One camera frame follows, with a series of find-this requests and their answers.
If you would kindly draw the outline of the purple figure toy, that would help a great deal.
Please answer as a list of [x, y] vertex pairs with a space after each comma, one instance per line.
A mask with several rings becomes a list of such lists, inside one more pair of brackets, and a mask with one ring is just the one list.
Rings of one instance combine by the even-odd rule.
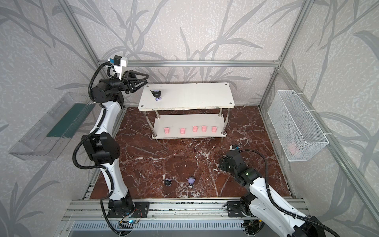
[[194, 186], [195, 181], [196, 179], [193, 176], [190, 176], [189, 178], [187, 178], [188, 185], [191, 188]]

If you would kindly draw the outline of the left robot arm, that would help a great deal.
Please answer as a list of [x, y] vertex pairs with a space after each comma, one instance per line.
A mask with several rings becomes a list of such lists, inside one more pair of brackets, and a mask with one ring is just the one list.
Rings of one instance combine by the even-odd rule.
[[149, 75], [136, 71], [125, 71], [121, 78], [116, 75], [102, 79], [94, 84], [96, 72], [89, 84], [90, 99], [98, 104], [102, 111], [90, 134], [84, 135], [79, 144], [84, 147], [89, 159], [94, 162], [92, 168], [101, 170], [107, 184], [108, 208], [117, 216], [130, 215], [135, 210], [131, 194], [124, 183], [120, 168], [120, 145], [114, 138], [114, 127], [124, 110], [123, 93], [134, 93], [148, 83]]

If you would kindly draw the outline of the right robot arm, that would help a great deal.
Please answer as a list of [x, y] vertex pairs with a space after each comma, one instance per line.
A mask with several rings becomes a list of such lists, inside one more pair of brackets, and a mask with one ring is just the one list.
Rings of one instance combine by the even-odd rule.
[[246, 217], [262, 220], [280, 237], [324, 237], [325, 230], [319, 220], [294, 208], [279, 195], [268, 181], [254, 168], [248, 167], [242, 153], [259, 155], [265, 163], [266, 158], [253, 150], [232, 149], [220, 158], [219, 169], [228, 172], [249, 194], [240, 198], [241, 213]]

